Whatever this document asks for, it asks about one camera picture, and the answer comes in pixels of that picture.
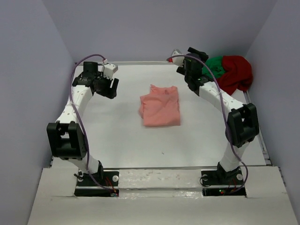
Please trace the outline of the red t shirt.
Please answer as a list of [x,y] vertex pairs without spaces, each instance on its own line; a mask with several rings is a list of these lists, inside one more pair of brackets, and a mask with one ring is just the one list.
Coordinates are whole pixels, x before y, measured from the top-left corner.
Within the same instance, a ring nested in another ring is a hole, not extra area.
[[224,56],[222,67],[225,73],[217,79],[220,88],[230,96],[240,90],[246,92],[252,82],[251,64],[242,56]]

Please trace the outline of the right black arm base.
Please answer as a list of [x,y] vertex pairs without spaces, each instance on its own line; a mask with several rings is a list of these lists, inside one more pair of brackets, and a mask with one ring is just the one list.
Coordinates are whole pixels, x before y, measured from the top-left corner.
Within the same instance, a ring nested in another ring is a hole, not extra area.
[[199,179],[202,185],[202,195],[204,197],[217,196],[244,196],[246,197],[246,190],[242,186],[244,178],[239,169],[233,175],[229,175],[224,179],[217,176],[216,170],[201,171]]

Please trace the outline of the pink t shirt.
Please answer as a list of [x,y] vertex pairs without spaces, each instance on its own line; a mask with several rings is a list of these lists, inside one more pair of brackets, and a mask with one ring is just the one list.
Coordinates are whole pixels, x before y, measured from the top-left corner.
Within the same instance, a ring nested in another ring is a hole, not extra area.
[[145,127],[179,126],[180,104],[176,86],[150,86],[150,92],[140,97],[139,115]]

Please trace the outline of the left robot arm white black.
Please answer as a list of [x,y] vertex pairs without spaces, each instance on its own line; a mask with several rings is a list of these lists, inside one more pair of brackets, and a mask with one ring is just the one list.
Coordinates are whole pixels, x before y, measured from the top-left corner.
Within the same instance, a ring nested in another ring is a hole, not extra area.
[[77,166],[93,185],[103,182],[104,169],[90,154],[82,116],[94,94],[108,99],[117,96],[119,80],[113,78],[117,70],[117,65],[107,61],[101,69],[96,62],[84,62],[83,71],[78,76],[71,75],[70,93],[63,112],[46,128],[52,155]]

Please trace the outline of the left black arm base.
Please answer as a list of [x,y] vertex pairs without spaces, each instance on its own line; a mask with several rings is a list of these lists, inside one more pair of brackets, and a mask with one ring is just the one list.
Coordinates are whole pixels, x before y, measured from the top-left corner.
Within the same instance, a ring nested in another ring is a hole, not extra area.
[[78,171],[74,195],[77,197],[118,197],[119,196],[119,171],[104,170],[101,179],[93,174],[93,179],[86,173]]

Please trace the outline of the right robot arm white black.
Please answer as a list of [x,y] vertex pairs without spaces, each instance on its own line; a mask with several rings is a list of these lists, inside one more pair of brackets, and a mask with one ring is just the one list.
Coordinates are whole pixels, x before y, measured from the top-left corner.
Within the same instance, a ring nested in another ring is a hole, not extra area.
[[240,166],[248,145],[259,134],[256,106],[244,104],[223,91],[216,76],[206,61],[205,52],[189,48],[187,54],[175,49],[170,61],[177,65],[177,73],[184,76],[188,88],[217,108],[225,123],[227,147],[216,170],[203,171],[200,182],[205,187],[231,185],[243,186],[247,176],[243,176]]

